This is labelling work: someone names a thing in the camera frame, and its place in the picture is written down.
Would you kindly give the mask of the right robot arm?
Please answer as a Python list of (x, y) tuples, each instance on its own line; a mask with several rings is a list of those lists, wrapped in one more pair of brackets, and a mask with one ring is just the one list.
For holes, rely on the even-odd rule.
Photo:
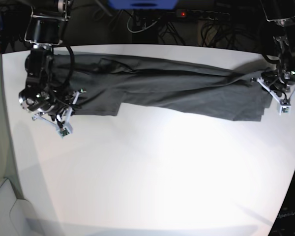
[(21, 107), (36, 116), (49, 115), (61, 124), (61, 116), (74, 108), (72, 96), (65, 90), (73, 74), (75, 59), (69, 52), (69, 72), (64, 81), (53, 76), (54, 47), (63, 44), (64, 32), (71, 16), (71, 0), (29, 0), (31, 16), (25, 41), (32, 45), (25, 61), (27, 78), (25, 88), (19, 92)]

